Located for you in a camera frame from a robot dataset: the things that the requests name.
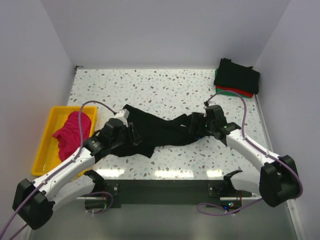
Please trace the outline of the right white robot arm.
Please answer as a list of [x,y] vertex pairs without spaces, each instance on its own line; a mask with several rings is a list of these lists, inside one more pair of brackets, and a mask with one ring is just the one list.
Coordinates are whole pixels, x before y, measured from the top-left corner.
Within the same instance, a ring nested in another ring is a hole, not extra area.
[[237,151],[259,172],[258,177],[246,178],[242,170],[223,177],[223,192],[230,197],[239,191],[259,194],[271,207],[299,198],[303,187],[295,161],[289,155],[280,156],[261,146],[234,122],[228,122],[219,105],[208,106],[205,113],[191,114],[188,132],[200,137],[214,137]]

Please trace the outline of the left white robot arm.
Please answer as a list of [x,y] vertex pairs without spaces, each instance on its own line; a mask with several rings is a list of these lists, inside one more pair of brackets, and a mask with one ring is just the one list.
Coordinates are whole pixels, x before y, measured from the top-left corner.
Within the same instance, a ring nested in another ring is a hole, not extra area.
[[54,211],[82,195],[99,196],[104,190],[103,178],[87,170],[112,150],[133,142],[133,125],[128,111],[110,118],[99,134],[89,137],[71,156],[33,181],[22,180],[16,187],[12,208],[32,229],[44,226]]

